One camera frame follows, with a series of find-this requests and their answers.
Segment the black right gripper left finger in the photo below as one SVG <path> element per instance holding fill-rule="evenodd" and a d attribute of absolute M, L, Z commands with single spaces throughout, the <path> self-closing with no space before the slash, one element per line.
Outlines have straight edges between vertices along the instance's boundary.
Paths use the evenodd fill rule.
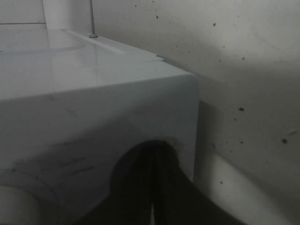
<path fill-rule="evenodd" d="M 116 164 L 110 193 L 77 221 L 79 225 L 148 225 L 152 205 L 154 140 L 131 148 Z"/>

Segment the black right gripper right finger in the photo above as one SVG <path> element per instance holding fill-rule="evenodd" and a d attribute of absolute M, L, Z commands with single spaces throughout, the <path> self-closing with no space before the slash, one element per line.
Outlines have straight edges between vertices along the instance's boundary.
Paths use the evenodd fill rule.
<path fill-rule="evenodd" d="M 175 149 L 155 140 L 154 220 L 157 225 L 235 225 L 237 220 L 205 197 L 181 170 Z"/>

